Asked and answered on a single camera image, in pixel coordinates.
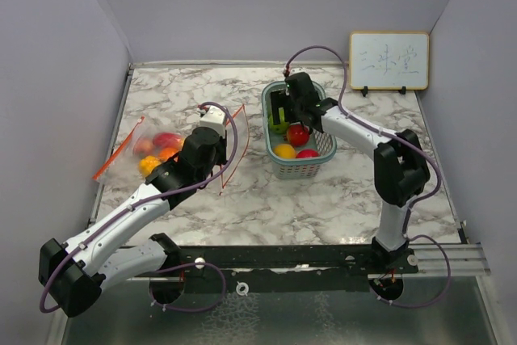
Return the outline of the green apple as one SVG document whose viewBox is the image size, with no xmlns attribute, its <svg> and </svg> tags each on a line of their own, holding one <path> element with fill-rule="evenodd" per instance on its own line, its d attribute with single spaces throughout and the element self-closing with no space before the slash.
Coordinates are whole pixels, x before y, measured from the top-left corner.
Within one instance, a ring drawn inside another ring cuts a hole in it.
<svg viewBox="0 0 517 345">
<path fill-rule="evenodd" d="M 290 123 L 286 121 L 283 116 L 280 117 L 280 122 L 278 124 L 274 122 L 272 115 L 269 115 L 268 117 L 268 128 L 275 134 L 284 135 L 287 132 L 289 126 Z"/>
</svg>

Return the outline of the orange tangerine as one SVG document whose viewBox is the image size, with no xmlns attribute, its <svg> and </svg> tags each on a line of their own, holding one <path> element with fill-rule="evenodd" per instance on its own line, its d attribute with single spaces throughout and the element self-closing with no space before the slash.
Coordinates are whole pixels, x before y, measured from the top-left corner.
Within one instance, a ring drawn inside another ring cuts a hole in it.
<svg viewBox="0 0 517 345">
<path fill-rule="evenodd" d="M 158 158 L 162 162 L 166 162 L 171 158 L 176 161 L 178 155 L 179 155 L 179 150 L 176 149 L 175 147 L 165 147 L 159 151 Z"/>
<path fill-rule="evenodd" d="M 149 138 L 140 138 L 133 146 L 132 153 L 142 158 L 152 154 L 154 151 L 154 144 Z"/>
</svg>

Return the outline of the red apple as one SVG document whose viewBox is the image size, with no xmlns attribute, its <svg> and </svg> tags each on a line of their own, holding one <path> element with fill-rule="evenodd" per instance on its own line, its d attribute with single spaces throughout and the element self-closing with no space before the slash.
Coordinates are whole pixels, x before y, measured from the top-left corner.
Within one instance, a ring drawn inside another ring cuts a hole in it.
<svg viewBox="0 0 517 345">
<path fill-rule="evenodd" d="M 320 154 L 315 149 L 303 149 L 296 154 L 296 158 L 317 158 Z"/>
</svg>

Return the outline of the yellow lemon fruit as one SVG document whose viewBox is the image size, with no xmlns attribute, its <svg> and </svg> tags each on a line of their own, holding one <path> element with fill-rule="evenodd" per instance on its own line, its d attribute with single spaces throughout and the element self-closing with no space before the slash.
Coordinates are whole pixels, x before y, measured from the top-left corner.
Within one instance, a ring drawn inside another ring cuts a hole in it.
<svg viewBox="0 0 517 345">
<path fill-rule="evenodd" d="M 296 157 L 296 150 L 290 144 L 278 144 L 273 152 L 279 158 L 292 159 Z"/>
</svg>

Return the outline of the clear bag orange zipper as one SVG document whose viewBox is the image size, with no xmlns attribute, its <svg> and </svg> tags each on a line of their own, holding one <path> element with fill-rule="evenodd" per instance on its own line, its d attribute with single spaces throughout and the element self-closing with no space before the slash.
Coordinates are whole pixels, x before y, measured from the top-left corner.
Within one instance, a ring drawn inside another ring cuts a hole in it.
<svg viewBox="0 0 517 345">
<path fill-rule="evenodd" d="M 147 116 L 141 116 L 128 135 L 115 147 L 107 161 L 94 174 L 98 183 L 147 177 L 154 167 L 182 149 L 185 136 L 165 129 Z"/>
</svg>

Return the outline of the yellow orange fruit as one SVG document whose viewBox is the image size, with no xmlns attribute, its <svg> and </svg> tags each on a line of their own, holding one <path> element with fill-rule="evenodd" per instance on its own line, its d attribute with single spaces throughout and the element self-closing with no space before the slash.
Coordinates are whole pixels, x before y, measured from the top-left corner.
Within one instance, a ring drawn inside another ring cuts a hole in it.
<svg viewBox="0 0 517 345">
<path fill-rule="evenodd" d="M 152 173 L 152 171 L 157 166 L 160 166 L 161 164 L 162 164 L 162 161 L 159 158 L 157 158 L 153 155 L 149 155 L 149 156 L 142 158 L 139 161 L 138 171 L 143 178 L 146 178 Z"/>
</svg>

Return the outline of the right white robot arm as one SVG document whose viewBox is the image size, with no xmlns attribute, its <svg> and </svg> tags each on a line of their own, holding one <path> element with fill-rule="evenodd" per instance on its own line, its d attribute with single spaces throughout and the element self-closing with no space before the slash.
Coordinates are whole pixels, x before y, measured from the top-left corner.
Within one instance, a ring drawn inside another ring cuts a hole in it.
<svg viewBox="0 0 517 345">
<path fill-rule="evenodd" d="M 410 206 L 431 177 L 416 133 L 384 129 L 352 114 L 340 101 L 323 98 L 306 72 L 268 87 L 264 102 L 274 123 L 280 122 L 282 111 L 287 122 L 343 140 L 372 160 L 373 182 L 382 206 L 371 263 L 378 272 L 391 272 L 401 261 L 398 251 L 409 243 Z"/>
</svg>

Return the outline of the small whiteboard wooden frame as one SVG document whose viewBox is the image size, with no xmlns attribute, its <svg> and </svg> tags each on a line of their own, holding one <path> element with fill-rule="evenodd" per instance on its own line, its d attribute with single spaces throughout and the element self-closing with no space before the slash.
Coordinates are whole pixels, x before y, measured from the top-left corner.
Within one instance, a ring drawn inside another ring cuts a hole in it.
<svg viewBox="0 0 517 345">
<path fill-rule="evenodd" d="M 348 86 L 371 90 L 425 90 L 429 85 L 430 37 L 426 32 L 352 32 Z"/>
</svg>

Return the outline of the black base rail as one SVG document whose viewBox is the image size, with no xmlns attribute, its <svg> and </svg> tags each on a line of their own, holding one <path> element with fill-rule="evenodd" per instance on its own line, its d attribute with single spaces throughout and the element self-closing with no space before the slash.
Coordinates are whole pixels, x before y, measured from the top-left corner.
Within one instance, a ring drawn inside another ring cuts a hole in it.
<svg viewBox="0 0 517 345">
<path fill-rule="evenodd" d="M 369 276 L 415 274 L 414 251 L 392 254 L 375 244 L 178 246 L 165 234 L 153 239 L 165 248 L 165 262 L 149 274 L 166 277 L 184 292 L 366 292 Z"/>
</svg>

